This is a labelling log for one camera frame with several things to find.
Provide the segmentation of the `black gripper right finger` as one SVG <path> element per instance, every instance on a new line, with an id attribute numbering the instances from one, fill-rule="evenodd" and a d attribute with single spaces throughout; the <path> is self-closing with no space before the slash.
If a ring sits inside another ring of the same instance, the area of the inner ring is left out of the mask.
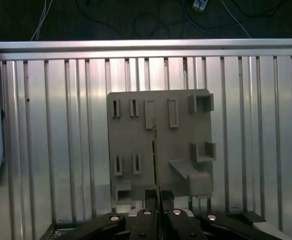
<path id="1" fill-rule="evenodd" d="M 165 240 L 263 240 L 264 234 L 242 214 L 210 212 L 197 218 L 188 209 L 174 207 L 174 195 L 160 191 Z"/>

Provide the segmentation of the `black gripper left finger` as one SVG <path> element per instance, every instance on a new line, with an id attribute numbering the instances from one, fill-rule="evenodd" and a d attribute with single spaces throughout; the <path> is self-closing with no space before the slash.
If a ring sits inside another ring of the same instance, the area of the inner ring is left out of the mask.
<path id="1" fill-rule="evenodd" d="M 144 192 L 145 208 L 134 208 L 128 215 L 111 212 L 76 227 L 73 240 L 157 240 L 158 193 Z"/>

